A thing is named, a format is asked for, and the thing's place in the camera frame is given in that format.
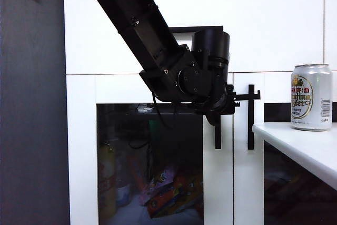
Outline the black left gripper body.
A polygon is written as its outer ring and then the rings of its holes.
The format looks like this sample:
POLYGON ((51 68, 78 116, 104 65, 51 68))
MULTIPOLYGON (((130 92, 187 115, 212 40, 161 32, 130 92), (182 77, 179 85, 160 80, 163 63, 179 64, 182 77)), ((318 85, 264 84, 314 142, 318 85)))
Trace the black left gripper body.
POLYGON ((225 82, 211 90, 205 101, 192 103, 188 105, 197 114, 206 116, 218 116, 233 114, 235 112, 234 86, 225 82))

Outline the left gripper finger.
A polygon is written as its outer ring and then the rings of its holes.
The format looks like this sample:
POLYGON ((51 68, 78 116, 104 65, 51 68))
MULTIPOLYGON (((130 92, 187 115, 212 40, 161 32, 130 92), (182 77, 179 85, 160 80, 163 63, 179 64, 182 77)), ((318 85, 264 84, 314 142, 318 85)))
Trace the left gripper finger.
POLYGON ((257 93, 249 92, 249 94, 237 94, 234 97, 235 100, 235 107, 240 107, 240 101, 249 101, 249 100, 260 100, 261 94, 260 90, 257 91, 257 93))
POLYGON ((218 113, 207 113, 205 116, 210 125, 219 125, 218 113))

